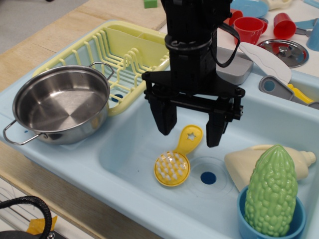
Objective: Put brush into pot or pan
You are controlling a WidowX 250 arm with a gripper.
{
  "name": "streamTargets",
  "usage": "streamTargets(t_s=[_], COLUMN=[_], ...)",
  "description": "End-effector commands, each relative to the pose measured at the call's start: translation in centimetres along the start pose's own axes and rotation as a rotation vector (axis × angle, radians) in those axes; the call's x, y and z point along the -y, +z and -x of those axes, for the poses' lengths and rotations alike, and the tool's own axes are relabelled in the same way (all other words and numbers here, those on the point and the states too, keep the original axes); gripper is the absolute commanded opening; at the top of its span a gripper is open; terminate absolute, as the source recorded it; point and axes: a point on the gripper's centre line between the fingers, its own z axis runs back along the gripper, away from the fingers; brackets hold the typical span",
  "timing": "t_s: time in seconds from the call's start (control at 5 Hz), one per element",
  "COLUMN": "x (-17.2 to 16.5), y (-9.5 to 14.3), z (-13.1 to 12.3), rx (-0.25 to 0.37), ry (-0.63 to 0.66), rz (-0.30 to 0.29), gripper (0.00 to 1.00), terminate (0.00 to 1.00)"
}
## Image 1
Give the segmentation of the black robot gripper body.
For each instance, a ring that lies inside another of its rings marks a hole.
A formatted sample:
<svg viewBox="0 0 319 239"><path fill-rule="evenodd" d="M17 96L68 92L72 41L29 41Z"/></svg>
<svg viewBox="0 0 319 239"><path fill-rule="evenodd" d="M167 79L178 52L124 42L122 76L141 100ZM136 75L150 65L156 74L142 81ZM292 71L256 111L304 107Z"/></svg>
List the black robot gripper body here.
<svg viewBox="0 0 319 239"><path fill-rule="evenodd" d="M169 50L170 71L145 72L145 98L168 99L175 106L181 97L190 99L188 106L199 110L194 95L217 96L210 113L226 106L227 121L240 119L241 99L245 91L221 79L216 66L227 67L234 54L225 62L217 60L217 30L223 29L238 38L238 33L224 20L231 16L229 0L163 0L167 35L164 39Z"/></svg>

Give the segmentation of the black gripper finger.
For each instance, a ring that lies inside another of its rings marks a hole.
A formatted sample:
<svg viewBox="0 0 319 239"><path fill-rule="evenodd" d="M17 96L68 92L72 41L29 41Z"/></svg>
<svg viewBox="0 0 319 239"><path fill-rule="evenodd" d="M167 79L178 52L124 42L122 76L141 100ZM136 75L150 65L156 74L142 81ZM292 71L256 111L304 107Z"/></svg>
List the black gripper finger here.
<svg viewBox="0 0 319 239"><path fill-rule="evenodd" d="M176 106L168 99L155 96L150 97L149 103L158 130L163 135L169 135L177 122Z"/></svg>
<svg viewBox="0 0 319 239"><path fill-rule="evenodd" d="M206 124L206 142L208 147L219 145L227 125L228 121L225 114L209 113L209 120Z"/></svg>

